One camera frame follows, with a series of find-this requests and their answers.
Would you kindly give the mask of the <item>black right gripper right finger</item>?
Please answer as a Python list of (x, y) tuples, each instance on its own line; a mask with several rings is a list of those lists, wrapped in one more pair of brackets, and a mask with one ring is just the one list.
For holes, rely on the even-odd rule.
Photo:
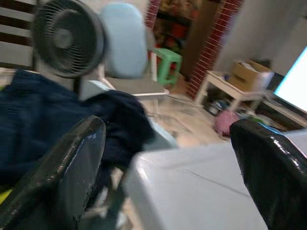
[(230, 126), (231, 143), (259, 213), (270, 230), (307, 228), (307, 155), (285, 134), (252, 120)]

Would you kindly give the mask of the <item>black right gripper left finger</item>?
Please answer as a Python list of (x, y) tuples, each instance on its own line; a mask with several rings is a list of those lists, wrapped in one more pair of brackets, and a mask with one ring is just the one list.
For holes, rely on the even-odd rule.
[(99, 171), (106, 125), (97, 116), (77, 123), (1, 203), (3, 230), (76, 230)]

